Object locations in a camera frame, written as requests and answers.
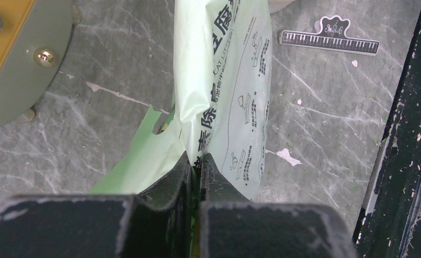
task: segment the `bookmark ruler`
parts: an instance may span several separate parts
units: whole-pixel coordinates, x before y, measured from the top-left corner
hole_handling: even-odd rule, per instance
[[[340,51],[361,55],[376,55],[379,41],[354,39],[346,35],[350,21],[339,15],[323,16],[315,24],[318,33],[284,30],[280,33],[280,44]]]

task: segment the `yellow panel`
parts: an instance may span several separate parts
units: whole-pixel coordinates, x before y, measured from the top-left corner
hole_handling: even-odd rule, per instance
[[[0,0],[0,16],[4,26],[0,31],[0,69],[16,40],[35,0]]]

